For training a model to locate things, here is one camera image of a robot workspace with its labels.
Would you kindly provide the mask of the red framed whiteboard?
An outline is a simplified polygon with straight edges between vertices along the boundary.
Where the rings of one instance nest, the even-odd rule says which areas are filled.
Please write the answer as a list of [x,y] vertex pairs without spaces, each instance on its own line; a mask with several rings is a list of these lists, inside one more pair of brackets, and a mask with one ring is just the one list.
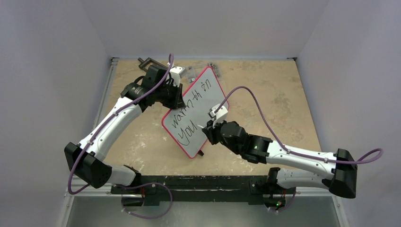
[[225,97],[213,69],[207,66],[183,93],[185,107],[170,110],[162,118],[163,128],[189,158],[194,158],[207,140],[199,126],[206,125],[210,109]]

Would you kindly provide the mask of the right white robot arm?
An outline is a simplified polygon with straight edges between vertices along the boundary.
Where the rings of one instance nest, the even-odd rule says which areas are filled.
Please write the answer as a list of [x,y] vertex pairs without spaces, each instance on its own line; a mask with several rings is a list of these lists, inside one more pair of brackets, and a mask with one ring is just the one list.
[[237,122],[214,124],[212,120],[202,127],[210,144],[221,144],[242,159],[258,164],[277,164],[293,170],[270,171],[265,180],[270,192],[294,187],[316,187],[347,199],[357,192],[357,165],[349,151],[316,152],[280,145],[267,137],[249,134]]

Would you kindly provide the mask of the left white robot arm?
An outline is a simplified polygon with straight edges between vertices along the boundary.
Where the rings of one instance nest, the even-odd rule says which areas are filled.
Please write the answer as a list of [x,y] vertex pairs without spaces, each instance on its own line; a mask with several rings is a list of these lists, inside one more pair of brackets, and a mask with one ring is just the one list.
[[140,190],[138,171],[127,165],[108,165],[104,159],[128,125],[154,103],[161,103],[170,110],[184,107],[180,82],[184,70],[183,67],[149,66],[144,76],[125,86],[112,110],[84,139],[66,145],[64,153],[70,169],[70,194],[78,193],[72,190],[74,175],[94,188],[111,183],[122,185],[128,193]]

